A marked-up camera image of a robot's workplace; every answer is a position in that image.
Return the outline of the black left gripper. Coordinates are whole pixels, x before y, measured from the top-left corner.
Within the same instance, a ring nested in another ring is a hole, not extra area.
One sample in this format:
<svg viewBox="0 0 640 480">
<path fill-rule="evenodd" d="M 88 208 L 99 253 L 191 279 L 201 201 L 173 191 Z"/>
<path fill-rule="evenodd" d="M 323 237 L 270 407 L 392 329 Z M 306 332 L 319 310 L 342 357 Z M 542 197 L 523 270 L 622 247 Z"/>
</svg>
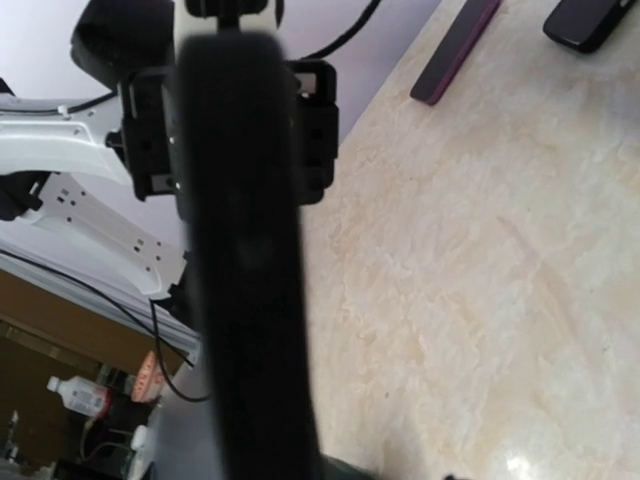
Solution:
<svg viewBox="0 0 640 480">
<path fill-rule="evenodd" d="M 301 205 L 318 203 L 334 181 L 339 148 L 337 74 L 323 60 L 287 61 L 287 79 L 295 91 L 285 103 L 288 151 L 294 160 L 296 198 Z M 277 140 L 275 128 L 250 118 L 249 103 L 225 84 L 212 112 L 202 107 L 180 109 L 172 96 L 176 76 L 168 67 L 147 68 L 127 75 L 118 85 L 122 106 L 119 129 L 107 145 L 131 174 L 137 198 L 167 195 L 177 188 L 180 134 L 215 143 L 224 158 L 262 154 Z"/>
</svg>

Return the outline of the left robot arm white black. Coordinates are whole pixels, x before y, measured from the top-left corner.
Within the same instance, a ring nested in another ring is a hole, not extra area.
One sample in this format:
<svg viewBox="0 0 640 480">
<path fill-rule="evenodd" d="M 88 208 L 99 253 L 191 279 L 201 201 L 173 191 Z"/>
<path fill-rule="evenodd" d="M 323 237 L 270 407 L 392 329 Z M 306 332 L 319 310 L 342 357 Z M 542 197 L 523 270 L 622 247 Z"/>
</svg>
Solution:
<svg viewBox="0 0 640 480">
<path fill-rule="evenodd" d="M 74 63 L 92 100 L 1 91 L 1 217 L 102 258 L 162 304 L 187 288 L 300 296 L 299 209 L 339 144 L 337 74 L 288 60 L 280 1 L 92 1 Z"/>
</svg>

